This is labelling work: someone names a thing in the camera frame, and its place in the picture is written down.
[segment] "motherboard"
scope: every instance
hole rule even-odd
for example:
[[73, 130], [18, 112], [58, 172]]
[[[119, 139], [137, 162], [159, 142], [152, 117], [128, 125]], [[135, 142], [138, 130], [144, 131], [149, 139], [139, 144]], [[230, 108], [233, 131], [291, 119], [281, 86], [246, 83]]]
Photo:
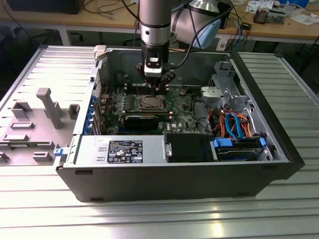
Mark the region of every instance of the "motherboard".
[[123, 87], [101, 98], [103, 134], [199, 133], [192, 109], [194, 95], [187, 88], [171, 87], [152, 96], [145, 87]]

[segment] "warning label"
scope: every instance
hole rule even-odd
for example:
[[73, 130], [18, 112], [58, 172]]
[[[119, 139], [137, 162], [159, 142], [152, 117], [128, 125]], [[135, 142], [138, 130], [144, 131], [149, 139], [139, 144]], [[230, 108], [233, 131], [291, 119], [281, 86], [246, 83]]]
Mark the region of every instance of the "warning label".
[[143, 163], [142, 140], [110, 141], [108, 163]]

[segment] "side panel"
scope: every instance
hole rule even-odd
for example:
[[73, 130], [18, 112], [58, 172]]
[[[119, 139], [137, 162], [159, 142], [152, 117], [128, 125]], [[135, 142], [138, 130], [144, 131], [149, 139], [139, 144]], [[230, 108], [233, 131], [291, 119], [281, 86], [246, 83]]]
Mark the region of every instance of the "side panel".
[[286, 163], [135, 168], [60, 168], [57, 173], [81, 202], [255, 196]]
[[276, 140], [278, 141], [280, 148], [284, 152], [286, 158], [292, 162], [289, 169], [280, 176], [278, 179], [288, 179], [297, 171], [299, 171], [304, 165], [304, 161], [293, 145], [292, 141], [288, 137], [283, 126], [280, 124], [277, 116], [270, 107], [265, 96], [259, 89], [256, 81], [254, 80], [252, 74], [249, 72], [245, 66], [244, 61], [237, 52], [232, 53], [232, 59], [235, 63], [234, 67], [238, 69], [238, 76], [244, 85], [247, 87], [248, 95], [251, 97], [255, 106], [259, 108], [263, 117], [265, 118], [267, 124], [269, 125], [272, 133], [274, 134]]

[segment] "desk leg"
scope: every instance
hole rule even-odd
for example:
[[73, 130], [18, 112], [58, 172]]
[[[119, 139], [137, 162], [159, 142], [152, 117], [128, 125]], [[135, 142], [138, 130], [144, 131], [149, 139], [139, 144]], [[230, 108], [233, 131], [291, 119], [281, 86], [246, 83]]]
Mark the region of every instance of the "desk leg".
[[71, 40], [70, 40], [70, 37], [69, 37], [69, 34], [67, 32], [66, 27], [60, 26], [58, 30], [59, 30], [59, 33], [61, 36], [63, 46], [71, 46], [72, 45]]
[[229, 40], [229, 35], [220, 35], [219, 41], [216, 47], [216, 51], [224, 51]]
[[99, 31], [99, 40], [100, 40], [100, 45], [104, 45], [103, 33], [101, 31]]

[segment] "blue object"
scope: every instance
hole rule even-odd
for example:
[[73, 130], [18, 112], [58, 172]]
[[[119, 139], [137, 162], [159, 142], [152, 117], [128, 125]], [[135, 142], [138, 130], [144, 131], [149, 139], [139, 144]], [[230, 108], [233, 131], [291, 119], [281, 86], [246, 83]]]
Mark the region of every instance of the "blue object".
[[226, 116], [225, 124], [226, 124], [227, 132], [228, 132], [234, 139], [237, 139], [236, 135], [230, 130], [230, 127], [229, 127], [229, 118], [230, 118], [231, 115], [233, 115], [233, 116], [235, 117], [238, 136], [239, 136], [240, 138], [244, 138], [245, 135], [244, 135], [243, 131], [241, 130], [239, 118], [238, 118], [237, 115], [234, 114], [234, 113], [228, 113], [228, 115]]
[[[213, 42], [216, 34], [218, 33], [220, 24], [221, 20], [218, 19], [200, 31], [200, 33], [197, 35], [197, 38], [201, 48], [207, 48]], [[193, 46], [199, 48], [197, 40], [194, 41]]]
[[87, 120], [85, 120], [85, 123], [84, 123], [85, 125], [90, 125], [91, 124], [91, 122], [87, 119]]
[[64, 156], [69, 152], [69, 148], [56, 148], [54, 151], [54, 156]]
[[94, 108], [93, 107], [89, 107], [89, 110], [88, 110], [90, 113], [93, 113], [94, 112]]
[[265, 148], [266, 145], [267, 145], [264, 138], [260, 138], [260, 143], [261, 143], [261, 145], [262, 145], [263, 148]]
[[88, 127], [84, 127], [84, 128], [83, 128], [83, 132], [84, 132], [84, 133], [91, 133], [91, 129], [88, 128]]
[[239, 38], [238, 38], [238, 41], [237, 41], [237, 44], [236, 44], [236, 47], [235, 47], [235, 51], [238, 51], [239, 43], [240, 43], [240, 41], [241, 41], [240, 38], [241, 38], [241, 36], [242, 36], [243, 33], [242, 33], [241, 27], [240, 27], [240, 25], [239, 25], [239, 22], [236, 21], [235, 19], [233, 19], [233, 21], [237, 23], [238, 31], [239, 31]]
[[214, 147], [232, 147], [233, 143], [229, 138], [216, 138], [214, 139]]
[[281, 4], [286, 4], [286, 2], [289, 2], [289, 4], [297, 4], [299, 6], [306, 7], [307, 4], [309, 3], [309, 0], [291, 0], [291, 1], [279, 0], [279, 2]]
[[87, 114], [86, 114], [86, 117], [89, 118], [89, 119], [91, 119], [91, 118], [93, 118], [93, 115], [90, 114], [90, 113], [87, 113]]

